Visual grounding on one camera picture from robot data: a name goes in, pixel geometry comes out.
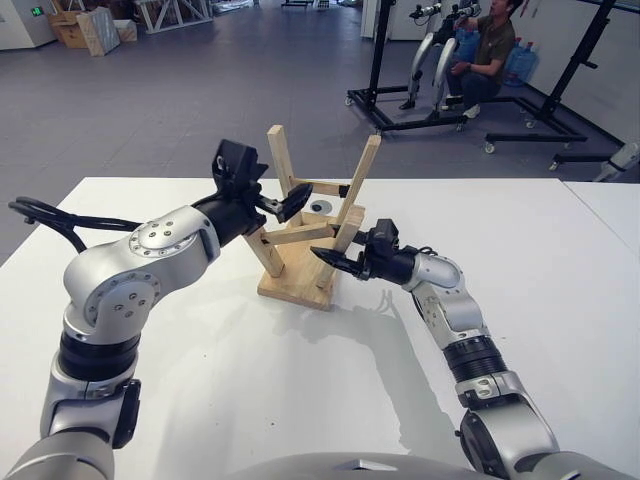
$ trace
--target blue water bottle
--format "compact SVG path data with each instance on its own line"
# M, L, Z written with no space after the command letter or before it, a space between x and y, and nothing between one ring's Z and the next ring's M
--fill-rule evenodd
M504 84L510 87L521 87L531 78L533 68L538 62L538 56L531 50L533 42L527 43L525 48L518 54L511 65L511 70L507 72Z
M522 41L522 37L516 37L516 44L513 46L513 50L509 54L509 58L507 59L507 64L504 67L505 75L509 75L509 72L512 70L513 61L516 59L518 55L524 52L524 47L520 46L520 42Z
M458 40L458 50L456 51L458 61L473 63L480 34L474 30L461 28L456 32L456 40Z

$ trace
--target table surface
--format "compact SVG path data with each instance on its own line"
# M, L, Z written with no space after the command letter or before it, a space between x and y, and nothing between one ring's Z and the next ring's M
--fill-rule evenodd
M567 182L565 185L640 257L640 187Z
M279 196L275 180L263 184ZM206 179L88 178L61 207L142 221L214 188ZM638 211L616 205L628 215L607 223L571 188L549 179L366 180L357 203L367 206L365 228L392 218L401 244L430 245L463 267L507 365L563 449L640 475L640 268L617 233ZM337 211L340 200L330 201ZM121 233L81 235L93 245ZM40 227L0 268L0 471L37 438L74 254ZM466 465L453 436L464 413L454 381L406 292L341 275L332 310L320 312L258 296L261 275L238 239L154 309L136 372L138 428L116 452L116 478L214 479L318 451Z

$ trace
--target black cable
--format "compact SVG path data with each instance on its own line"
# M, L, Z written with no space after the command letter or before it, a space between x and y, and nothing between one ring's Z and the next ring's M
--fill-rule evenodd
M15 202L9 202L9 208L24 215L26 223L38 222L58 232L71 242L78 253L86 250L87 247L73 231L75 227L132 232L140 226L140 223L119 218L74 215L29 197L16 198Z
M425 255L431 255L433 257L437 257L438 256L438 252L436 252L431 247L422 247L422 248L418 249L418 252L424 253Z

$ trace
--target concrete floor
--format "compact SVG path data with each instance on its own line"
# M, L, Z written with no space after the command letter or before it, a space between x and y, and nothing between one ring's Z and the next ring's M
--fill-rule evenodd
M360 15L333 4L319 12L262 0L211 24L140 32L137 43L106 57L59 43L0 52L0 202L29 195L57 204L86 176L207 177L222 138L255 146L270 163L265 133L273 124L286 126L296 174L350 177L374 131L343 103L347 89L368 84L373 44L360 38ZM388 44L381 85L406 83L416 48ZM397 110L401 100L379 105L397 118L429 112L428 93L408 115ZM616 150L579 128L590 140L576 151ZM529 132L516 106L486 105L463 133L445 126L386 134L371 176L588 180L597 172L596 165L549 172L557 145L483 152L486 132L518 131ZM637 180L637 172L626 178ZM32 227L2 208L0 228L2 264Z

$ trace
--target robotic arm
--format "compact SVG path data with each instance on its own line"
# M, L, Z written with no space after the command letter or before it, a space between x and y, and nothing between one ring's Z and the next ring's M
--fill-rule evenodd
M224 140L212 165L214 195L89 248L69 264L64 285L71 300L51 365L42 440L7 479L113 478L112 449L126 445L135 430L141 383L133 375L151 309L198 280L221 247L264 225L256 207L284 222L311 194L311 185L300 185L283 202L263 197L258 179L266 169L255 149ZM10 206L28 214L27 200Z
M456 435L478 472L506 479L631 478L586 456L560 451L518 375L506 367L458 265L428 247L400 249L391 220L379 220L354 241L365 246L357 261L333 250L312 250L361 280L382 278L411 293L467 409Z
M430 18L433 15L442 12L443 6L441 3L436 3L431 7L422 7L422 5L416 5L416 10L409 16L413 18L413 21L417 23L417 20L422 17ZM436 67L436 73L433 79L434 93L432 95L433 109L438 111L440 108L440 101L444 95L444 82L445 72L449 68L451 58L458 47L458 43L455 39L455 23L463 17L477 17L480 15L482 9L478 4L478 0L463 0L460 4L455 4L451 7L451 13L446 16L442 22L440 29L433 33L429 32L424 37L420 46L416 51L411 62L411 71L409 72L409 83L407 85L407 91L409 92L409 98L405 103L400 105L400 110L408 110L416 106L416 98L418 97L418 89L420 88L420 79L423 72L421 70L422 64L429 55L429 52L436 45L442 45L442 52L438 60L438 66Z

